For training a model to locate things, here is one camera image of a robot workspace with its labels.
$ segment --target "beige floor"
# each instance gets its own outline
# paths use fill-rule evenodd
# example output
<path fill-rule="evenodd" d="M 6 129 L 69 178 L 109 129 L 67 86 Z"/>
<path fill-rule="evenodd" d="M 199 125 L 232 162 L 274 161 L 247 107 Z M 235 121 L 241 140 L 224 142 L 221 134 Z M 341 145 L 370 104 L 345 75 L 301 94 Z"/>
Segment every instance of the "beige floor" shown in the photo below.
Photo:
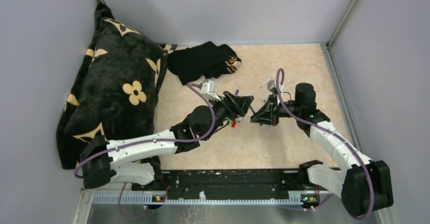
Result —
<path fill-rule="evenodd" d="M 226 90 L 234 93 L 239 89 L 239 95 L 255 97 L 252 105 L 258 110 L 269 95 L 266 87 L 260 86 L 270 76 L 275 78 L 276 71 L 282 67 L 285 70 L 284 91 L 294 96 L 297 83 L 313 84 L 317 107 L 331 118 L 342 135 L 348 137 L 319 44 L 231 47 L 242 59 L 242 65 L 236 73 L 215 79 L 218 94 Z M 156 130 L 161 131 L 181 122 L 201 104 L 204 102 L 168 71 L 156 109 Z M 201 146 L 193 151 L 161 156 L 162 169 L 293 168 L 314 159 L 336 166 L 324 150 L 297 127 L 293 119 L 280 119 L 276 127 L 260 126 L 249 122 L 251 114 L 249 111 L 235 128 L 226 127 L 210 140 L 201 141 Z"/>

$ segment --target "white wall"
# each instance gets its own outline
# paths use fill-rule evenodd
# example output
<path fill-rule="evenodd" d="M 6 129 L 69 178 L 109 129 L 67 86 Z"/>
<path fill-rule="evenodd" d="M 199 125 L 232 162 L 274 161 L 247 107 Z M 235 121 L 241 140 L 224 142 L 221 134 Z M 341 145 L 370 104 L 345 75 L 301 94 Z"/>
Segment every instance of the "white wall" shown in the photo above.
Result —
<path fill-rule="evenodd" d="M 429 223 L 430 0 L 361 0 L 333 51 L 367 153 L 402 223 Z"/>
<path fill-rule="evenodd" d="M 326 42 L 351 0 L 105 0 L 159 42 Z"/>
<path fill-rule="evenodd" d="M 94 0 L 0 0 L 0 223 L 71 223 L 82 181 L 55 130 L 94 31 Z"/>

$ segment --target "beige flower print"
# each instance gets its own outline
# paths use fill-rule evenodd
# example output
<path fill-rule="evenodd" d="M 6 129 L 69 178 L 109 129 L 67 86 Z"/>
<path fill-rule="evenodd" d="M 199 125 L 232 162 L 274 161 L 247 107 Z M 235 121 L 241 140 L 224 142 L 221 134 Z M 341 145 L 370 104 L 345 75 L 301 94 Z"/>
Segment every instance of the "beige flower print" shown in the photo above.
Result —
<path fill-rule="evenodd" d="M 122 86 L 122 90 L 130 95 L 128 99 L 132 105 L 139 105 L 140 102 L 146 102 L 147 96 L 142 91 L 142 84 L 139 81 L 133 81 L 132 84 L 125 83 Z"/>
<path fill-rule="evenodd" d="M 124 36 L 125 34 L 127 34 L 129 32 L 137 33 L 140 35 L 140 33 L 137 30 L 131 28 L 130 26 L 124 25 L 119 20 L 106 18 L 106 19 L 104 19 L 104 21 L 109 22 L 110 24 L 114 25 L 118 29 L 118 31 L 120 32 L 121 36 Z"/>
<path fill-rule="evenodd" d="M 68 95 L 68 97 L 67 97 L 67 100 L 66 100 L 66 105 L 64 106 L 64 111 L 66 111 L 66 109 L 67 109 L 67 103 L 70 103 L 70 104 L 72 104 L 73 106 L 79 106 L 79 102 L 78 102 L 78 100 L 76 99 L 76 97 L 75 97 L 75 95 L 73 95 L 73 94 L 69 94 Z"/>
<path fill-rule="evenodd" d="M 104 55 L 106 53 L 108 53 L 108 52 L 105 49 L 97 49 L 96 48 L 95 52 L 92 49 L 87 49 L 87 52 L 85 53 L 85 55 L 92 57 L 90 67 L 93 64 L 96 57 L 98 57 L 100 55 Z"/>
<path fill-rule="evenodd" d="M 162 49 L 166 50 L 166 52 L 164 52 L 164 53 L 166 53 L 165 55 L 173 53 L 172 45 L 170 45 L 170 44 L 166 44 L 166 46 Z"/>
<path fill-rule="evenodd" d="M 157 60 L 157 63 L 154 63 L 151 59 L 147 58 L 148 64 L 155 71 L 155 85 L 157 85 L 158 75 L 160 74 L 160 66 L 161 66 L 161 58 Z"/>

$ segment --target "flower pattern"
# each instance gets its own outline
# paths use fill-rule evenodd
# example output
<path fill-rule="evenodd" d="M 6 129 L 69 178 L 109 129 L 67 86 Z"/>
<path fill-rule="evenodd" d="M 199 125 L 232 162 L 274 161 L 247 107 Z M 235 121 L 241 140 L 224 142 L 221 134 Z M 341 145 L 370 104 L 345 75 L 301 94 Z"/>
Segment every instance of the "flower pattern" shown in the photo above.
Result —
<path fill-rule="evenodd" d="M 68 97 L 67 97 L 67 100 L 66 100 L 66 105 L 64 106 L 64 111 L 66 111 L 66 109 L 67 109 L 67 103 L 70 103 L 70 104 L 72 104 L 73 106 L 79 106 L 79 102 L 78 102 L 78 100 L 76 99 L 76 97 L 75 97 L 75 95 L 73 95 L 73 94 L 69 94 L 68 95 Z"/>
<path fill-rule="evenodd" d="M 155 71 L 155 85 L 157 85 L 158 81 L 158 75 L 160 74 L 160 66 L 161 66 L 161 58 L 157 60 L 157 63 L 154 63 L 151 59 L 147 58 L 148 64 L 151 66 L 151 68 Z"/>
<path fill-rule="evenodd" d="M 87 49 L 87 52 L 85 52 L 85 55 L 92 57 L 91 59 L 91 63 L 90 66 L 88 68 L 91 67 L 91 65 L 93 64 L 94 60 L 96 57 L 106 54 L 108 53 L 105 49 L 97 49 L 95 51 L 93 51 L 92 49 Z"/>
<path fill-rule="evenodd" d="M 130 103 L 132 105 L 139 105 L 140 102 L 146 102 L 147 101 L 147 96 L 146 94 L 142 91 L 142 84 L 139 81 L 133 81 L 132 84 L 129 83 L 125 83 L 122 86 L 122 90 L 130 95 L 128 97 L 128 100 L 130 100 Z"/>
<path fill-rule="evenodd" d="M 98 124 L 98 126 L 91 130 L 88 133 L 85 134 L 80 134 L 80 135 L 73 135 L 73 138 L 76 138 L 78 140 L 81 140 L 83 142 L 87 142 L 90 143 L 97 135 L 103 135 L 104 139 L 107 141 L 108 139 L 106 139 L 106 136 L 104 135 L 104 130 L 103 130 L 103 123 L 100 122 Z"/>
<path fill-rule="evenodd" d="M 104 21 L 109 22 L 110 24 L 114 25 L 118 29 L 118 31 L 120 32 L 121 36 L 124 36 L 125 34 L 130 33 L 130 32 L 137 33 L 140 35 L 140 33 L 137 30 L 133 29 L 130 26 L 124 25 L 119 20 L 106 18 L 106 19 L 104 19 Z"/>
<path fill-rule="evenodd" d="M 170 45 L 170 44 L 166 44 L 166 46 L 161 47 L 161 48 L 163 49 L 164 56 L 174 52 L 174 49 L 172 48 L 172 45 Z"/>

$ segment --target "black pillow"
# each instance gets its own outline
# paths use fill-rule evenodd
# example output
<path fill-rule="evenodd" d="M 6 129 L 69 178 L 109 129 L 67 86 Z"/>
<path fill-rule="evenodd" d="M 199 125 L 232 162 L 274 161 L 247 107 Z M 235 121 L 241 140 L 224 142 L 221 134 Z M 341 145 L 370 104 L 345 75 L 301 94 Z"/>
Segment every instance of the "black pillow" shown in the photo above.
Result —
<path fill-rule="evenodd" d="M 106 5 L 97 6 L 94 36 L 57 128 L 63 169 L 74 169 L 97 135 L 109 140 L 153 133 L 167 56 L 175 49 L 115 20 Z"/>

